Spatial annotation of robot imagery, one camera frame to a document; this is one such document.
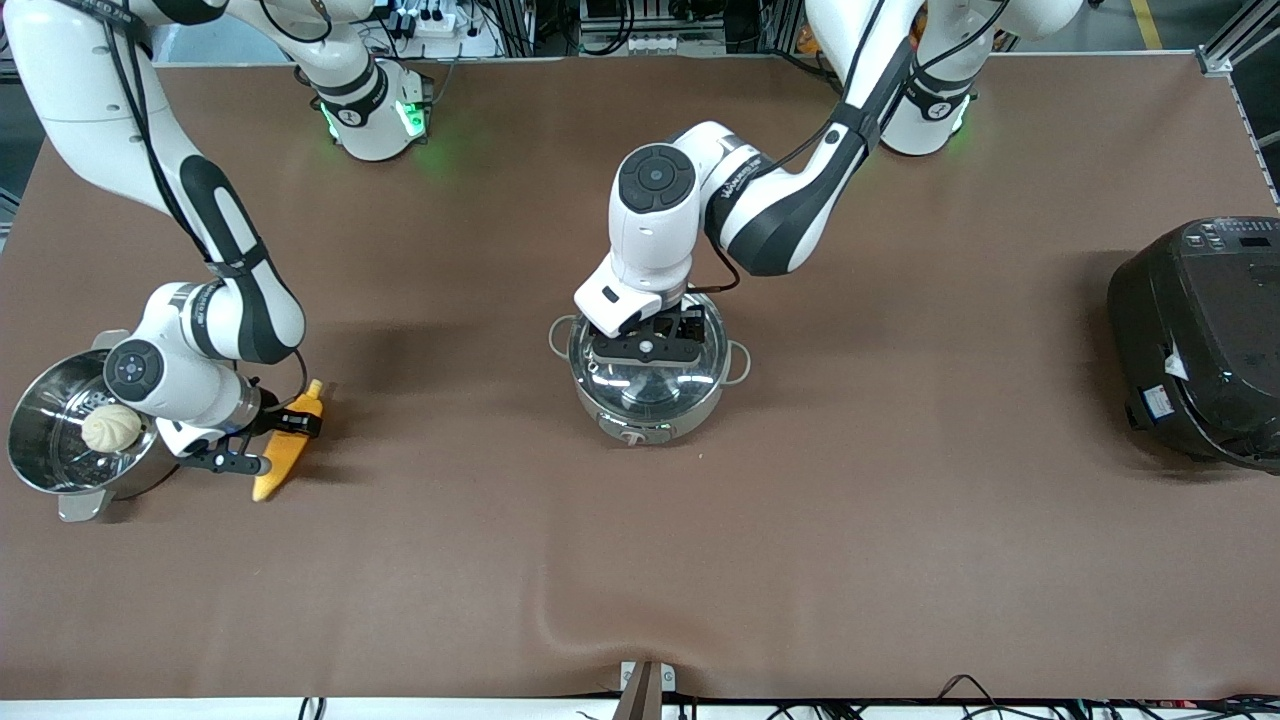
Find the yellow corn cob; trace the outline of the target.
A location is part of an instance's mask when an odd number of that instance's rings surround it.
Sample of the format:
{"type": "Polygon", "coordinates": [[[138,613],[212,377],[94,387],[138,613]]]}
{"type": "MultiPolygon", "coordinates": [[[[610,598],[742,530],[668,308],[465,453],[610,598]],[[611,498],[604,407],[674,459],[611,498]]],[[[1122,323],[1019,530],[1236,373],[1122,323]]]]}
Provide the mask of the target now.
{"type": "MultiPolygon", "coordinates": [[[[284,407],[287,410],[315,413],[323,418],[323,389],[324,383],[320,379],[312,379],[303,393],[284,407]]],[[[284,429],[271,432],[265,450],[261,452],[261,456],[270,460],[271,470],[262,477],[255,477],[251,495],[252,501],[256,503],[266,502],[289,480],[294,465],[300,461],[310,441],[310,438],[302,436],[288,434],[284,429]]]]}

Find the glass pot lid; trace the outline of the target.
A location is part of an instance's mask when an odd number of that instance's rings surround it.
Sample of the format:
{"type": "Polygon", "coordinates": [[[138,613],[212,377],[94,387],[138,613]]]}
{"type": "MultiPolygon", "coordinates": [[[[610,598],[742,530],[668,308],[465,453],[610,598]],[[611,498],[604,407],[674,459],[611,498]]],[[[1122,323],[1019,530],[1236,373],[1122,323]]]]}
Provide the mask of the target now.
{"type": "MultiPolygon", "coordinates": [[[[563,316],[570,331],[559,355],[570,365],[579,397],[595,411],[632,424],[672,421],[713,406],[721,386],[728,379],[731,341],[719,309],[705,293],[687,293],[677,306],[657,315],[680,315],[684,307],[707,309],[704,351],[698,364],[691,366],[598,363],[590,357],[588,346],[594,336],[604,334],[580,314],[563,316]]],[[[618,337],[628,336],[652,336],[650,318],[618,337]]]]}

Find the grey electric pot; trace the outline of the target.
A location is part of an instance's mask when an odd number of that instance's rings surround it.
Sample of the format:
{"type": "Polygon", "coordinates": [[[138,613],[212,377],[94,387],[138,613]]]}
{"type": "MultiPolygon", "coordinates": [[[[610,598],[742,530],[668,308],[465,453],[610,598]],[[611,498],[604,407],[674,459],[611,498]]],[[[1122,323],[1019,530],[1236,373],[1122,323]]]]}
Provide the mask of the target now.
{"type": "MultiPolygon", "coordinates": [[[[563,360],[561,356],[561,350],[564,348],[567,334],[570,331],[570,324],[562,319],[557,318],[548,331],[548,343],[552,352],[563,360]]],[[[595,409],[589,407],[580,397],[579,401],[588,413],[588,415],[611,437],[627,446],[643,446],[643,445],[666,445],[673,442],[684,436],[689,436],[695,432],[699,425],[701,425],[716,410],[718,402],[721,401],[722,393],[726,388],[737,386],[744,382],[751,370],[753,360],[750,351],[736,340],[731,341],[731,368],[728,379],[721,386],[718,400],[710,407],[704,407],[690,413],[687,416],[677,418],[672,421],[655,423],[655,424],[632,424],[628,421],[617,421],[604,413],[598,413],[595,409]]]]}

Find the stainless steel steamer pot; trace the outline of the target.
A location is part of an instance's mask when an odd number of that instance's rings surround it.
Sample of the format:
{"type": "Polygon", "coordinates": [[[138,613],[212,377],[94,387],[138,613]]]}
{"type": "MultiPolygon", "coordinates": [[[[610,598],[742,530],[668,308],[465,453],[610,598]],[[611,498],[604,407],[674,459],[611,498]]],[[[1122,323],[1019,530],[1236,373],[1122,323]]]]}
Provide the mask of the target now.
{"type": "Polygon", "coordinates": [[[127,331],[101,332],[86,351],[52,364],[12,414],[10,465],[28,487],[56,498],[63,521],[102,519],[111,503],[159,487],[179,468],[151,416],[142,418],[131,446],[113,454],[92,450],[81,437],[93,410],[118,402],[102,368],[109,350],[127,336],[127,331]]]}

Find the white steamed bun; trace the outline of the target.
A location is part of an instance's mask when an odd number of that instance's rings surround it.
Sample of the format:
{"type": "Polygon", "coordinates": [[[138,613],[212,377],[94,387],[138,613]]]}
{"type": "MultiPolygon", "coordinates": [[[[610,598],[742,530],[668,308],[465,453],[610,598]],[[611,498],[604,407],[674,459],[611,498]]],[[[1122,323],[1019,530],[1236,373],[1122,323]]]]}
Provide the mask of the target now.
{"type": "Polygon", "coordinates": [[[133,409],[106,404],[93,409],[81,424],[84,446],[100,454],[128,450],[143,434],[143,420],[133,409]]]}

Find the brown table mat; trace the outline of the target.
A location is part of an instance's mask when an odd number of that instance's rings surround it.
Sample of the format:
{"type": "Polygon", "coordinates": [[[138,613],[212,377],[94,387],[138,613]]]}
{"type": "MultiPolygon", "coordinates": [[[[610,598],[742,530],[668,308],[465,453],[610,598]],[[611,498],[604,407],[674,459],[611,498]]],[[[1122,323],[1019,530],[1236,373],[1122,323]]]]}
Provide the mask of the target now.
{"type": "Polygon", "coordinates": [[[707,119],[785,152],[823,82],[461,67],[430,141],[365,164],[283,67],[163,78],[306,307],[324,432],[266,503],[182,471],[64,523],[13,475],[32,379],[205,275],[42,149],[0,254],[0,698],[561,696],[635,659],[713,697],[1280,694],[1280,478],[1132,432],[1105,313],[1165,231],[1275,210],[1193,56],[989,61],[942,152],[877,152],[804,266],[716,300],[753,370],[646,448],[547,342],[614,169],[707,119]]]}

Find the white power strip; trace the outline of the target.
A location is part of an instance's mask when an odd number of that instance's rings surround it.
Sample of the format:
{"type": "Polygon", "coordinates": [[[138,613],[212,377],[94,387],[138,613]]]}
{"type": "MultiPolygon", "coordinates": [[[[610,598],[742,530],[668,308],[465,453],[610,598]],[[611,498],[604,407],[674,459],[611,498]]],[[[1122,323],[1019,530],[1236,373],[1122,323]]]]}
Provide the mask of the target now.
{"type": "Polygon", "coordinates": [[[453,38],[465,31],[457,0],[403,0],[397,15],[410,38],[453,38]]]}

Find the black rice cooker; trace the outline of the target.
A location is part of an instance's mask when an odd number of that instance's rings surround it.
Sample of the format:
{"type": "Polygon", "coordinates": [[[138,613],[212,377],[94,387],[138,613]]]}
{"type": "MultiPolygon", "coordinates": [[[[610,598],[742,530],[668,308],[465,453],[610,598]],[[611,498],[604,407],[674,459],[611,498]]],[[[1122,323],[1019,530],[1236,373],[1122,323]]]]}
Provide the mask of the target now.
{"type": "Polygon", "coordinates": [[[1125,260],[1107,314],[1132,428],[1280,477],[1280,217],[1211,217],[1125,260]]]}

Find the aluminium frame profile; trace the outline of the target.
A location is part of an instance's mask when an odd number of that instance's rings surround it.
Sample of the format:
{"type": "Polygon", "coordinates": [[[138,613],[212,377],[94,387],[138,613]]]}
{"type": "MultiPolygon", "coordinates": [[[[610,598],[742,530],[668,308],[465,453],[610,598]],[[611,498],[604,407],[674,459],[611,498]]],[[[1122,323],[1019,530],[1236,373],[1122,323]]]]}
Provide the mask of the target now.
{"type": "Polygon", "coordinates": [[[1276,38],[1280,38],[1280,0],[1240,0],[1231,19],[1196,49],[1196,58],[1203,76],[1230,76],[1235,65],[1276,38]]]}

